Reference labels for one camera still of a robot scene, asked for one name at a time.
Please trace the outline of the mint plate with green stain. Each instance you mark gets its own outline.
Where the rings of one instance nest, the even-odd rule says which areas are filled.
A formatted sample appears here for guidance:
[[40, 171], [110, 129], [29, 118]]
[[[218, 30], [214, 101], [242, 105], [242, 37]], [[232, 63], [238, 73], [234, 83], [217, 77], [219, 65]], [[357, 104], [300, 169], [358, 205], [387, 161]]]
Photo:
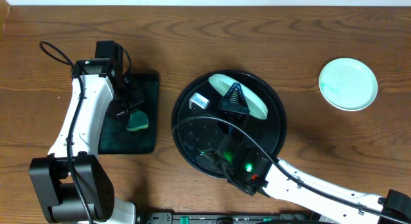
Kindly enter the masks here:
[[241, 82], [235, 80], [234, 78], [231, 78], [230, 76], [220, 73], [210, 76], [208, 80], [211, 86], [222, 96], [224, 96], [228, 92], [232, 84], [239, 83], [250, 111], [249, 114], [258, 119], [267, 119], [268, 108], [263, 100]]

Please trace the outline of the yellow green-stained sponge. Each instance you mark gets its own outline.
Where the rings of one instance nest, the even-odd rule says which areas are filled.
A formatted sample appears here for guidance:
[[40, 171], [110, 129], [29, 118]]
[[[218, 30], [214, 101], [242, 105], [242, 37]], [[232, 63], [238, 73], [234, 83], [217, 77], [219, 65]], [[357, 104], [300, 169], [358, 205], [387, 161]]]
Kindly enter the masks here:
[[131, 132], [148, 128], [148, 116], [143, 111], [136, 111], [130, 114], [126, 129]]

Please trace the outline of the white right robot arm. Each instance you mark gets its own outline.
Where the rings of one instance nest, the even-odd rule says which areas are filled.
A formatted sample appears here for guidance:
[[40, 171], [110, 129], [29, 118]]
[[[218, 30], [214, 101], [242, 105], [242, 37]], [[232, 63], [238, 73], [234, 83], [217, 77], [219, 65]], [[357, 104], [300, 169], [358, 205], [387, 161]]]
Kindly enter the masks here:
[[283, 159], [273, 159], [254, 139], [253, 145], [270, 162], [263, 191], [272, 198], [296, 203], [337, 223], [410, 223], [410, 197], [395, 190], [387, 197], [352, 191], [311, 176]]

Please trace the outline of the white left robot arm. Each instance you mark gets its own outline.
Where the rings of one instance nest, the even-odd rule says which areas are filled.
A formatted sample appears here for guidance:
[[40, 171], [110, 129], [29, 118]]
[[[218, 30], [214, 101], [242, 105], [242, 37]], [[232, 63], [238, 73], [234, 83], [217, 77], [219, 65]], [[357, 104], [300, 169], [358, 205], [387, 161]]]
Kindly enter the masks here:
[[137, 223], [137, 208], [116, 198], [98, 160], [103, 120], [117, 92], [128, 93], [116, 68], [73, 69], [73, 93], [64, 124], [46, 157], [29, 174], [48, 223]]

